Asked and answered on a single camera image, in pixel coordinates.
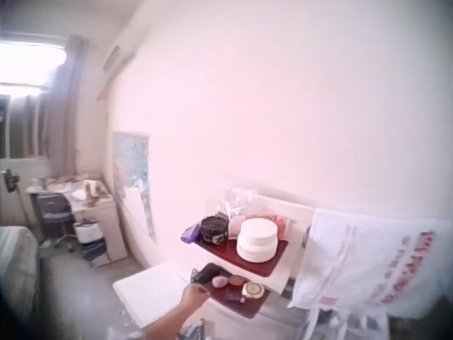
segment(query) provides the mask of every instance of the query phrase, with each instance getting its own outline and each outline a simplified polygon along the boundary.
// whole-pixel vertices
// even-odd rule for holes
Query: brown tray
[[[282,258],[283,253],[288,245],[288,241],[279,240],[277,245],[277,253],[271,260],[263,263],[253,263],[242,259],[236,251],[236,240],[230,239],[227,242],[219,245],[209,244],[199,237],[195,242],[198,246],[207,250],[208,252],[218,256],[222,260],[228,261],[229,263],[238,266],[239,268],[250,271],[256,275],[268,278],[274,271],[278,264],[278,261]]]
[[[231,273],[222,268],[220,275],[229,278],[231,276]],[[203,286],[209,290],[212,299],[216,300],[218,303],[232,310],[233,312],[246,317],[247,319],[253,319],[255,317],[270,294],[270,291],[266,288],[264,295],[261,298],[246,299],[244,303],[239,303],[226,301],[225,296],[227,295],[227,293],[233,293],[242,296],[242,286],[234,287],[228,284],[224,288],[217,289],[212,286],[212,281],[205,283]]]

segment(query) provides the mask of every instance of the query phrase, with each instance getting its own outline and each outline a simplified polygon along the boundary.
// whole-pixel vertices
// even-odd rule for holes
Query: desk
[[[33,211],[35,212],[41,232],[44,230],[44,222],[42,221],[38,207],[38,194],[62,193],[71,204],[72,214],[77,222],[83,219],[98,221],[99,228],[107,242],[108,256],[111,261],[117,261],[125,258],[127,251],[121,235],[120,221],[115,201],[101,181],[100,184],[101,192],[104,194],[93,206],[88,206],[86,201],[77,200],[72,195],[74,191],[84,187],[83,181],[68,181],[57,185],[50,184],[46,190],[39,186],[29,186],[26,192],[30,195]]]

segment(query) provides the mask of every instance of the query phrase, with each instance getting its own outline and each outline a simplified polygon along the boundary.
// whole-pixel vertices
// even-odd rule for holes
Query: striped bedding
[[[29,324],[38,284],[38,243],[25,227],[0,227],[0,293]]]

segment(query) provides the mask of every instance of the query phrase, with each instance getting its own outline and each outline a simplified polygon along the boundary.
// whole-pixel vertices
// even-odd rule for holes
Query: poster
[[[113,133],[115,198],[148,235],[154,233],[149,195],[149,136]]]

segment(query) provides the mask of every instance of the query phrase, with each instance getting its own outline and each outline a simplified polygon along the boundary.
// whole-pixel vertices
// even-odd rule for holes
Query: white round container
[[[236,250],[249,262],[263,263],[277,252],[277,225],[264,218],[253,218],[242,223]]]
[[[277,238],[277,225],[265,218],[251,218],[245,220],[241,225],[239,235],[253,246],[266,246]]]

